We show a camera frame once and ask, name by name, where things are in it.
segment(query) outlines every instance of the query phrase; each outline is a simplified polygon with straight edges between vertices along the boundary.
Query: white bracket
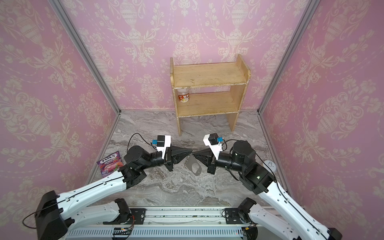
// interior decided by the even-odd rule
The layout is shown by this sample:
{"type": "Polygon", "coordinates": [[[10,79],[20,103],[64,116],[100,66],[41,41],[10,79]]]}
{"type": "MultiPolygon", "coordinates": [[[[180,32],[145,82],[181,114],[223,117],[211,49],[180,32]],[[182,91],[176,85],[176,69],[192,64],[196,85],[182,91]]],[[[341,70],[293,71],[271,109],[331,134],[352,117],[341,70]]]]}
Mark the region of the white bracket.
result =
{"type": "Polygon", "coordinates": [[[158,152],[162,152],[162,158],[164,159],[166,155],[166,149],[167,147],[170,147],[170,135],[165,135],[165,140],[164,140],[164,147],[156,147],[158,152]]]}
{"type": "Polygon", "coordinates": [[[218,155],[220,154],[220,152],[223,151],[223,147],[222,147],[222,144],[219,143],[219,144],[215,144],[215,145],[211,145],[211,143],[209,142],[208,138],[209,138],[209,135],[210,134],[207,134],[204,136],[203,138],[203,142],[206,146],[209,146],[211,151],[214,153],[215,155],[215,158],[218,159],[218,155]]]}

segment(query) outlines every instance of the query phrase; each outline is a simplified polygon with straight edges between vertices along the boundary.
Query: black cable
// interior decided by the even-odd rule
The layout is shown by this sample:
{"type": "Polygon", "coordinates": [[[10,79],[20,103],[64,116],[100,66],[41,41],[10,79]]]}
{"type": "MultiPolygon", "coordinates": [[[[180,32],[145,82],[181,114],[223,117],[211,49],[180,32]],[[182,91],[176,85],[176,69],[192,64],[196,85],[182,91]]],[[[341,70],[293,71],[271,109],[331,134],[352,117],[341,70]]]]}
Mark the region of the black cable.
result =
{"type": "Polygon", "coordinates": [[[25,221],[29,216],[32,216],[32,215],[35,214],[35,213],[41,212],[41,211],[43,211],[43,210],[45,210],[45,209],[47,209],[47,208],[50,208],[50,207],[52,207],[52,206],[55,206],[55,205],[57,205],[57,204],[59,204],[59,203],[61,203],[61,202],[64,202],[64,201],[65,201],[65,199],[62,200],[62,201],[60,201],[60,202],[58,202],[58,203],[52,204],[52,205],[50,205],[50,206],[48,206],[48,207],[45,207],[45,208],[43,208],[43,209],[41,209],[41,210],[38,210],[38,211],[35,211],[35,212],[29,214],[28,216],[26,216],[26,217],[22,220],[22,224],[23,224],[25,227],[27,227],[27,228],[30,228],[30,229],[36,229],[35,227],[30,227],[30,226],[28,226],[27,224],[24,223],[24,221],[25,221]]]}
{"type": "Polygon", "coordinates": [[[232,141],[232,140],[240,141],[240,140],[237,140],[237,139],[229,139],[229,140],[224,141],[223,144],[225,144],[225,149],[223,149],[223,151],[225,151],[225,150],[228,148],[228,146],[227,146],[227,142],[232,141]]]}
{"type": "MultiPolygon", "coordinates": [[[[260,156],[257,154],[256,152],[256,155],[257,157],[263,161],[260,156]]],[[[282,193],[282,191],[280,190],[280,187],[279,187],[279,184],[277,183],[277,178],[276,178],[276,175],[274,174],[274,172],[271,170],[271,168],[267,165],[267,164],[264,164],[270,171],[271,173],[273,174],[273,177],[274,177],[274,182],[276,183],[277,185],[277,189],[279,190],[280,194],[285,198],[285,202],[289,203],[314,229],[316,229],[317,232],[319,232],[326,240],[328,240],[324,235],[323,233],[320,232],[319,229],[317,229],[306,217],[304,217],[304,215],[288,200],[288,198],[286,198],[284,196],[284,194],[282,193]]]]}
{"type": "Polygon", "coordinates": [[[139,134],[139,136],[141,137],[141,139],[143,139],[143,141],[144,141],[146,144],[148,144],[148,145],[150,145],[151,147],[153,147],[154,149],[156,149],[156,148],[152,145],[152,143],[149,144],[149,143],[142,137],[142,135],[141,135],[140,133],[136,132],[136,133],[134,133],[134,134],[131,136],[131,138],[130,138],[129,141],[128,141],[128,145],[127,145],[127,153],[128,153],[128,149],[129,149],[129,143],[131,142],[132,137],[135,136],[136,134],[139,134]]]}
{"type": "Polygon", "coordinates": [[[236,181],[240,181],[240,179],[237,179],[237,178],[235,177],[235,175],[231,172],[231,170],[229,170],[229,169],[225,169],[225,170],[227,170],[227,171],[232,175],[232,177],[233,177],[236,181]]]}

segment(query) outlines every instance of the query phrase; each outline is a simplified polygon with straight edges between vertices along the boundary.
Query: pink wallpaper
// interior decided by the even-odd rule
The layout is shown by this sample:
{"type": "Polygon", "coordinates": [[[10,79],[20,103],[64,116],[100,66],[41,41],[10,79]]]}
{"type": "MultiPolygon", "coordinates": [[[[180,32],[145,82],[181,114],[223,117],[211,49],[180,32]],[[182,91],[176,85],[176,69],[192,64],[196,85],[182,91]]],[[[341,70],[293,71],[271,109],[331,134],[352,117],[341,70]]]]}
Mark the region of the pink wallpaper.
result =
{"type": "Polygon", "coordinates": [[[382,239],[383,1],[321,1],[264,119],[292,195],[343,239],[382,239]]]}
{"type": "MultiPolygon", "coordinates": [[[[62,0],[121,109],[173,109],[174,63],[235,61],[257,109],[308,0],[62,0]]],[[[229,88],[193,89],[193,92],[229,88]]]]}
{"type": "Polygon", "coordinates": [[[0,238],[35,239],[21,220],[84,184],[116,115],[48,1],[1,1],[0,24],[0,238]]]}

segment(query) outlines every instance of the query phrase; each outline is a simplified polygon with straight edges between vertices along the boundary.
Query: baseboard trim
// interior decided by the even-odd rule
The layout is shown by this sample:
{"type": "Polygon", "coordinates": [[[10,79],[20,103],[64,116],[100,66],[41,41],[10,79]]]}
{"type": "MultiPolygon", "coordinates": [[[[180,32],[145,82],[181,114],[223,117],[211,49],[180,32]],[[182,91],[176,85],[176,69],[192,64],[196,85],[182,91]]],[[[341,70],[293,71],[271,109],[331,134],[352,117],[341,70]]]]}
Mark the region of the baseboard trim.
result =
{"type": "Polygon", "coordinates": [[[88,178],[87,178],[87,181],[85,182],[85,185],[88,185],[88,184],[90,184],[92,182],[92,180],[95,177],[97,171],[99,170],[99,167],[97,165],[97,161],[99,161],[104,156],[104,153],[107,150],[108,144],[111,141],[112,135],[115,132],[115,128],[116,128],[119,120],[120,120],[120,114],[118,114],[116,116],[115,121],[113,122],[112,128],[111,128],[107,138],[104,141],[103,147],[102,147],[102,149],[101,149],[97,159],[95,160],[95,162],[93,164],[93,167],[91,169],[91,172],[88,175],[88,178]]]}
{"type": "Polygon", "coordinates": [[[279,173],[281,184],[282,184],[283,187],[288,191],[288,194],[289,194],[294,200],[296,200],[296,199],[292,196],[292,189],[291,189],[290,185],[288,184],[288,181],[287,181],[287,179],[286,179],[285,172],[284,172],[284,170],[283,170],[282,167],[281,167],[280,158],[278,157],[278,155],[277,155],[277,151],[276,151],[276,149],[275,149],[275,146],[273,145],[273,142],[271,141],[271,136],[270,136],[269,132],[267,131],[265,121],[264,121],[264,119],[263,119],[263,117],[262,117],[261,115],[257,115],[257,117],[258,117],[259,122],[260,122],[260,125],[261,125],[261,127],[262,127],[262,130],[263,130],[263,133],[264,133],[265,140],[266,140],[266,143],[267,143],[267,145],[268,145],[269,151],[271,152],[272,159],[273,159],[274,163],[276,164],[277,172],[279,173]]]}

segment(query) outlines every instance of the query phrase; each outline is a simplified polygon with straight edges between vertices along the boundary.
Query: damask pattern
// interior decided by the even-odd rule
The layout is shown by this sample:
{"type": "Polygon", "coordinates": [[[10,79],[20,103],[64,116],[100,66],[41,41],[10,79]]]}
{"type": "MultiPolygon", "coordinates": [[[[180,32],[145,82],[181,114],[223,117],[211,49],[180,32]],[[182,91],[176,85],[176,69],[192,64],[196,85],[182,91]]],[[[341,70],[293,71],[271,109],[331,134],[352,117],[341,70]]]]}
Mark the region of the damask pattern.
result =
{"type": "MultiPolygon", "coordinates": [[[[47,1],[1,1],[0,24],[0,229],[30,239],[21,220],[44,193],[84,184],[116,115],[47,1]]],[[[113,66],[99,35],[82,36],[113,66]]]]}
{"type": "Polygon", "coordinates": [[[293,192],[343,239],[382,239],[380,1],[321,1],[263,118],[293,192]]]}
{"type": "Polygon", "coordinates": [[[122,109],[174,108],[170,57],[183,65],[235,61],[238,53],[252,70],[243,108],[257,109],[307,2],[62,0],[122,109]],[[158,87],[143,83],[144,73],[158,87]]]}

